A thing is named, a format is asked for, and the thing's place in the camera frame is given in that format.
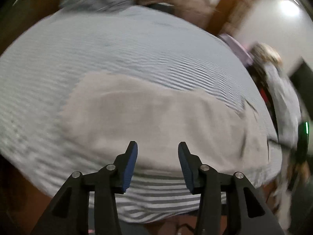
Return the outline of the white dotted garment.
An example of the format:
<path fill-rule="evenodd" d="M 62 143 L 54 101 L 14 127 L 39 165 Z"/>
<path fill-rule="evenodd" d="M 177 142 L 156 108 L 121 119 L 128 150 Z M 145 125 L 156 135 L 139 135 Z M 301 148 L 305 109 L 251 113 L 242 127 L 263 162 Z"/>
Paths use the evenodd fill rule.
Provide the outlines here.
<path fill-rule="evenodd" d="M 299 99 L 287 77 L 279 53 L 265 43 L 256 43 L 250 50 L 252 68 L 270 94 L 279 142 L 295 147 L 298 141 L 298 125 L 301 122 Z"/>

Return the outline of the grey white striped bedsheet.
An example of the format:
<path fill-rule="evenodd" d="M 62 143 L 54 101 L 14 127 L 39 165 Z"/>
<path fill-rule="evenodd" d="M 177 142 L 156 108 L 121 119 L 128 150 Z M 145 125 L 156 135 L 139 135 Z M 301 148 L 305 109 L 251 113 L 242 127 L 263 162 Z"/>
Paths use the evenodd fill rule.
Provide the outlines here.
<path fill-rule="evenodd" d="M 202 88 L 237 111 L 247 100 L 276 137 L 255 83 L 217 37 L 141 6 L 114 14 L 59 11 L 1 56 L 1 154 L 48 196 L 73 171 L 94 172 L 108 163 L 103 154 L 83 153 L 58 125 L 79 79 L 101 70 L 177 90 Z"/>

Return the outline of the beige pants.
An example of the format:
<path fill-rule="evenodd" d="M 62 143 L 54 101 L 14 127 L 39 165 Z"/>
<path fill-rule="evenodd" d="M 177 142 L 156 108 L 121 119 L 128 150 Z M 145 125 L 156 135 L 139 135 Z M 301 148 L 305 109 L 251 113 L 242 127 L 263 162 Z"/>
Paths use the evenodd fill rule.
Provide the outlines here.
<path fill-rule="evenodd" d="M 56 126 L 69 150 L 110 159 L 130 141 L 139 146 L 136 171 L 182 175 L 178 144 L 219 172 L 241 171 L 261 185 L 281 171 L 282 150 L 265 107 L 235 88 L 229 96 L 198 85 L 173 89 L 107 70 L 78 77 Z"/>

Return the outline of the lilac cloth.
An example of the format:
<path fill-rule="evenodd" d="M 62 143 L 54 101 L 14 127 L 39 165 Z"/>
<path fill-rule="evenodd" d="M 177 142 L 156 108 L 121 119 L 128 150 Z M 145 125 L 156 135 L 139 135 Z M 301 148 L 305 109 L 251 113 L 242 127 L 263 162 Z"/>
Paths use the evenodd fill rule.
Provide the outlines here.
<path fill-rule="evenodd" d="M 232 36 L 222 33 L 218 37 L 224 41 L 232 52 L 239 58 L 244 67 L 248 67 L 253 64 L 253 58 L 250 53 Z"/>

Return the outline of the brown wooden door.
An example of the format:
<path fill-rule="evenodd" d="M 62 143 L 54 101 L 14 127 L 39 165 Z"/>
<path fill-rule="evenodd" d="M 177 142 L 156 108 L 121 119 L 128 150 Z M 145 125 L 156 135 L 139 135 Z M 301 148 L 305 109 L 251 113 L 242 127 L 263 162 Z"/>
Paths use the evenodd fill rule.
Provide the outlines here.
<path fill-rule="evenodd" d="M 255 0 L 220 0 L 204 28 L 212 35 L 234 36 Z"/>

